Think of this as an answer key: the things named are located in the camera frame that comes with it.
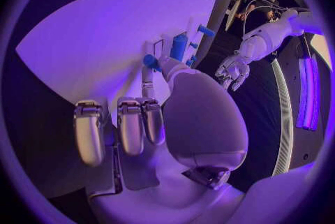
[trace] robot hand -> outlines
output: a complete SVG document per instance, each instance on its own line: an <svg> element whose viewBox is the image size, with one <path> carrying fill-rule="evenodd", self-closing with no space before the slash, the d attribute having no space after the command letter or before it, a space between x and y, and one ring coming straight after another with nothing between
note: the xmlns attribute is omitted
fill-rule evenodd
<svg viewBox="0 0 335 224"><path fill-rule="evenodd" d="M232 56L225 58L215 76L219 79L224 89L228 89L231 83L233 91L236 91L249 76L250 68L243 56L238 51Z"/></svg>

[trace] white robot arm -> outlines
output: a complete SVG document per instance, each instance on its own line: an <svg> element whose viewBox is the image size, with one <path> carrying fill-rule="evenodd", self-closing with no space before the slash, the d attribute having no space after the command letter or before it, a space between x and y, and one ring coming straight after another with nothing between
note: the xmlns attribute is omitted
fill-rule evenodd
<svg viewBox="0 0 335 224"><path fill-rule="evenodd" d="M300 36L304 31L322 34L310 12L285 11L278 21L266 23L245 34L240 49L222 61L215 76L225 89L234 82L232 89L235 91L248 77L250 62L277 50L287 36Z"/></svg>

